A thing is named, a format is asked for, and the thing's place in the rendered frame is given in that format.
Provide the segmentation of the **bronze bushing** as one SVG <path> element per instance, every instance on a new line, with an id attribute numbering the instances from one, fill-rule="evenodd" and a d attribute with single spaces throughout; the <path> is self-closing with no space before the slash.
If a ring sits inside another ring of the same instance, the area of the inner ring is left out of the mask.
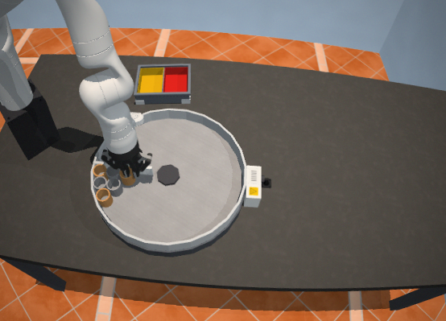
<path id="1" fill-rule="evenodd" d="M 123 173 L 122 173 L 122 171 L 120 170 L 120 172 L 119 172 L 119 174 L 120 174 L 120 177 L 121 177 L 121 179 L 122 179 L 122 182 L 126 185 L 126 186 L 130 186 L 130 185 L 132 185 L 132 184 L 134 184 L 134 182 L 135 182 L 135 178 L 134 178 L 134 176 L 133 176 L 133 173 L 132 173 L 132 169 L 129 167 L 129 169 L 130 169 L 130 177 L 128 177 L 128 178 L 124 178 L 125 176 L 123 175 Z"/>
<path id="2" fill-rule="evenodd" d="M 105 200 L 101 200 L 101 198 L 104 197 L 104 196 L 106 196 L 106 195 L 108 196 L 108 198 L 105 199 Z M 99 190 L 97 191 L 97 193 L 96 193 L 96 198 L 97 198 L 99 204 L 100 204 L 103 208 L 107 208 L 107 207 L 111 206 L 111 204 L 113 203 L 113 197 L 112 197 L 112 195 L 110 194 L 109 190 L 106 189 L 106 188 L 101 188 L 101 189 L 99 189 Z"/>
<path id="3" fill-rule="evenodd" d="M 102 175 L 99 175 L 100 173 L 104 172 Z M 93 168 L 93 173 L 95 175 L 95 177 L 98 176 L 103 176 L 106 178 L 106 180 L 108 180 L 107 175 L 106 175 L 106 167 L 103 164 L 97 164 L 94 168 Z"/>

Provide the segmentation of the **white round turntable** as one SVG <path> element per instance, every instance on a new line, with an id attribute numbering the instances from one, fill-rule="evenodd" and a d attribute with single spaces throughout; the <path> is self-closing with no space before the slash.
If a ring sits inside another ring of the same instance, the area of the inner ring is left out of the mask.
<path id="1" fill-rule="evenodd" d="M 243 200 L 244 207 L 259 206 L 261 167 L 246 165 L 241 147 L 219 122 L 186 109 L 152 110 L 143 117 L 135 130 L 142 153 L 152 153 L 151 164 L 134 184 L 121 181 L 122 194 L 112 196 L 107 208 L 93 186 L 93 168 L 110 167 L 101 160 L 105 141 L 91 169 L 97 208 L 118 239 L 149 255 L 192 254 L 229 231 Z"/>

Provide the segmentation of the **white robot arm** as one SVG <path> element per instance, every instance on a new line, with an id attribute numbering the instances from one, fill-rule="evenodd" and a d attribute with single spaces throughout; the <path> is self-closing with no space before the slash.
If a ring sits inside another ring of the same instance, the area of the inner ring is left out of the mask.
<path id="1" fill-rule="evenodd" d="M 6 15 L 22 1 L 0 0 L 0 102 L 11 111 L 27 107 L 33 99 Z M 96 0 L 56 0 L 56 3 L 80 65 L 108 68 L 83 79 L 79 93 L 99 121 L 108 150 L 125 154 L 135 147 L 138 140 L 135 126 L 140 126 L 144 117 L 132 113 L 123 102 L 132 96 L 134 82 L 115 50 L 105 13 Z"/>

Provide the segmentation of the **grey metal sleeve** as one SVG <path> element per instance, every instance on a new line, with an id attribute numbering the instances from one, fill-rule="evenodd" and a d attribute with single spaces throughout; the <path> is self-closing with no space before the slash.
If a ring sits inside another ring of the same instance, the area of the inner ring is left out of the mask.
<path id="1" fill-rule="evenodd" d="M 94 179 L 94 181 L 93 181 L 93 186 L 95 187 L 96 191 L 98 191 L 98 190 L 101 189 L 101 188 L 106 188 L 106 189 L 108 189 L 107 186 L 106 186 L 106 183 L 107 183 L 107 180 L 106 180 L 105 177 L 103 177 L 103 176 L 98 176 L 98 177 L 96 177 L 96 178 Z M 101 184 L 105 184 L 105 185 L 104 185 L 103 187 L 99 187 Z"/>
<path id="2" fill-rule="evenodd" d="M 118 178 L 121 181 L 121 177 L 120 177 L 119 172 L 120 172 L 119 168 L 117 170 L 113 169 L 112 167 L 108 167 L 106 169 L 106 174 L 108 176 L 108 179 L 110 179 L 110 178 Z M 117 175 L 111 176 L 111 175 L 116 174 L 116 173 L 117 173 Z"/>
<path id="3" fill-rule="evenodd" d="M 116 186 L 116 185 L 119 185 L 119 186 L 115 189 L 111 189 L 113 186 Z M 106 186 L 107 186 L 110 194 L 114 197 L 120 196 L 123 192 L 122 184 L 118 178 L 110 178 L 107 181 Z"/>

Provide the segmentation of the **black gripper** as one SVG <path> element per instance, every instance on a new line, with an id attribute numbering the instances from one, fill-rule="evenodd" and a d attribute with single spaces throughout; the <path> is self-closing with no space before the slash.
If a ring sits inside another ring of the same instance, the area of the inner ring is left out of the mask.
<path id="1" fill-rule="evenodd" d="M 139 177 L 140 171 L 144 171 L 151 164 L 151 158 L 152 153 L 142 153 L 142 150 L 139 148 L 138 140 L 135 147 L 125 154 L 115 154 L 109 150 L 103 150 L 101 156 L 101 159 L 113 169 L 117 170 L 119 168 L 126 178 L 130 176 L 129 163 L 130 168 L 133 168 L 132 173 L 135 179 Z M 138 163 L 139 159 L 142 159 L 140 163 Z M 113 161 L 115 161 L 115 163 L 113 163 Z"/>

